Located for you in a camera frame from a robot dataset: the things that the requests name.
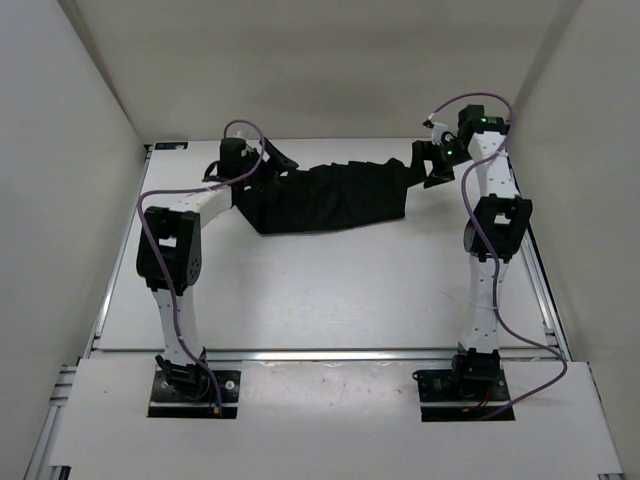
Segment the black pleated skirt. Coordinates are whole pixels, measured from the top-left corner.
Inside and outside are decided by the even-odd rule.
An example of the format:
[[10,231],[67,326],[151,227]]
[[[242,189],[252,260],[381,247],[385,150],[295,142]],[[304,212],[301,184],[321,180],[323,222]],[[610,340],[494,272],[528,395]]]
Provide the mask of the black pleated skirt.
[[233,190],[233,203],[262,235],[322,233],[401,219],[422,163],[348,162],[296,170]]

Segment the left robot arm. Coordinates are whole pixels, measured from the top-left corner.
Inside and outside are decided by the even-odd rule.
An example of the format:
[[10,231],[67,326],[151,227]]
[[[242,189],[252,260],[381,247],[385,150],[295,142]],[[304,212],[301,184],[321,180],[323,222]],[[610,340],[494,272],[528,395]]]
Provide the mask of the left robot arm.
[[176,190],[180,199],[170,207],[136,206],[142,224],[136,271],[156,301],[164,337],[164,353],[156,363],[166,383],[189,401],[222,403],[194,306],[193,286],[202,269],[201,231],[230,210],[246,189],[297,168],[268,140],[255,149],[242,138],[225,138],[219,160],[205,170],[203,187]]

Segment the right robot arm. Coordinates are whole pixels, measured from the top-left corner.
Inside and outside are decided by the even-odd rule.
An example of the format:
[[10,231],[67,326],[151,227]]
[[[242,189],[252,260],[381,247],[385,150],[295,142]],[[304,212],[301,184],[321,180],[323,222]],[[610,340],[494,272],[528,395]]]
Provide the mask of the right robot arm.
[[471,273],[467,324],[450,368],[415,372],[419,395],[427,403],[505,400],[495,307],[533,205],[515,185],[504,144],[509,125],[503,118],[486,115],[481,105],[469,105],[458,114],[456,132],[433,116],[424,125],[431,138],[415,142],[413,150],[416,160],[432,165],[425,187],[454,180],[455,166],[468,163],[478,181],[479,200],[463,200],[472,210],[463,235]]

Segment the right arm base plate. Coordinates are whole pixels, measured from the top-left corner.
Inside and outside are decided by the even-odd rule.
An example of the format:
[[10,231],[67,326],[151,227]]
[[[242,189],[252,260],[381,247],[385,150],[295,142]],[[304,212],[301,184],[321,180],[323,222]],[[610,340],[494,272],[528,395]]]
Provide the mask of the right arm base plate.
[[412,373],[416,382],[422,423],[461,423],[475,421],[515,421],[504,370],[495,380],[454,379],[449,369],[419,369]]

